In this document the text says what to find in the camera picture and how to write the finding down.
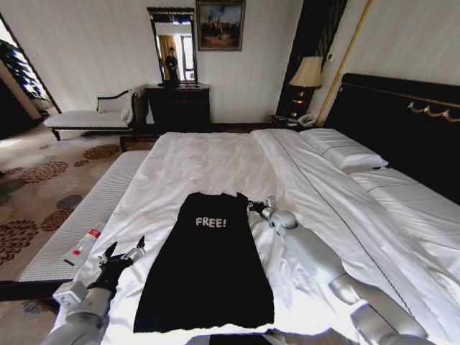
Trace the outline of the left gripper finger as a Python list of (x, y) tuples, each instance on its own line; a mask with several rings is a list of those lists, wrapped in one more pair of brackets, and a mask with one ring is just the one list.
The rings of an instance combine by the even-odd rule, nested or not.
[(144, 246), (144, 236), (142, 236), (136, 247), (125, 254), (125, 259), (139, 260), (145, 253)]
[(115, 248), (116, 248), (117, 242), (115, 241), (112, 245), (110, 245), (105, 252), (101, 255), (98, 256), (98, 262), (99, 263), (107, 263), (111, 259), (111, 255), (113, 254)]

